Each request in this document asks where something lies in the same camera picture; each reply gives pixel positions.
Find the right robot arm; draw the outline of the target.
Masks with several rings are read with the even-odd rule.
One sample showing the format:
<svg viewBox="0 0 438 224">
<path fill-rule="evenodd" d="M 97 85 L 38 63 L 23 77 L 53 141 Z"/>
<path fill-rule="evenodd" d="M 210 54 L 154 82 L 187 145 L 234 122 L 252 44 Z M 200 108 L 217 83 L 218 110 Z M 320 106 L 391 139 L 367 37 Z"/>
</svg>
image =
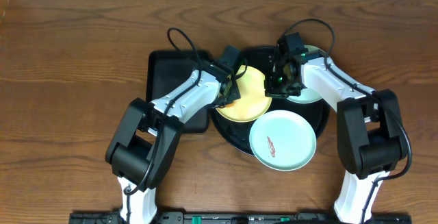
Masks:
<svg viewBox="0 0 438 224">
<path fill-rule="evenodd" d="M 333 208 L 342 223 L 369 221 L 382 182 L 403 176 L 412 163 L 395 93 L 356 82 L 328 52 L 305 46 L 298 33 L 278 39 L 265 89 L 266 96 L 284 99 L 313 91 L 336 111 L 337 151 L 346 174 Z"/>
</svg>

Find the orange green sponge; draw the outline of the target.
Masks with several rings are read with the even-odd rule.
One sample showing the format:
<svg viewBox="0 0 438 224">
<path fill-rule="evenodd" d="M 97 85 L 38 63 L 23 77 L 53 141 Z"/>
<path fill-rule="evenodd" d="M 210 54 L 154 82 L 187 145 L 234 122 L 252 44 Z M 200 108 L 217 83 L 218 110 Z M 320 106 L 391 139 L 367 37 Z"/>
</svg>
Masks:
<svg viewBox="0 0 438 224">
<path fill-rule="evenodd" d="M 232 107 L 235 104 L 236 104 L 236 101 L 233 101 L 233 102 L 230 102 L 230 103 L 226 103 L 226 104 L 220 106 L 219 108 L 230 108 L 230 107 Z"/>
</svg>

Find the yellow plate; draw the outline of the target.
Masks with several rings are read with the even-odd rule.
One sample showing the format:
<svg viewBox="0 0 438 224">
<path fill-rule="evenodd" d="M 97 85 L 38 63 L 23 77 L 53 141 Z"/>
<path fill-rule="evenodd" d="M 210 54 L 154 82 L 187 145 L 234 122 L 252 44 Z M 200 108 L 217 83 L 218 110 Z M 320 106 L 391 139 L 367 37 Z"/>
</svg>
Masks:
<svg viewBox="0 0 438 224">
<path fill-rule="evenodd" d="M 241 66 L 237 73 L 243 73 L 244 70 L 243 76 L 237 79 L 241 97 L 235 100 L 236 104 L 230 108 L 216 108 L 225 119 L 238 123 L 258 119 L 272 102 L 271 97 L 265 96 L 265 75 L 252 66 Z"/>
</svg>

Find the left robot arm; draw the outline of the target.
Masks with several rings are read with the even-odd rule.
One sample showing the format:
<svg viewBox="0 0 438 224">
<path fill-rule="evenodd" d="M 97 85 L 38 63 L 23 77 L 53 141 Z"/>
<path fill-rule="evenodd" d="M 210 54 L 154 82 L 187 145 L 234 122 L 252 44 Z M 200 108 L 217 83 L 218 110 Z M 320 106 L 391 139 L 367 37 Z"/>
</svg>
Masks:
<svg viewBox="0 0 438 224">
<path fill-rule="evenodd" d="M 223 108 L 240 95 L 236 80 L 245 64 L 240 50 L 227 46 L 216 60 L 202 60 L 172 92 L 146 102 L 134 99 L 105 153 L 123 191 L 119 223 L 151 223 L 157 214 L 155 190 L 167 174 L 184 125 L 203 108 Z"/>
</svg>

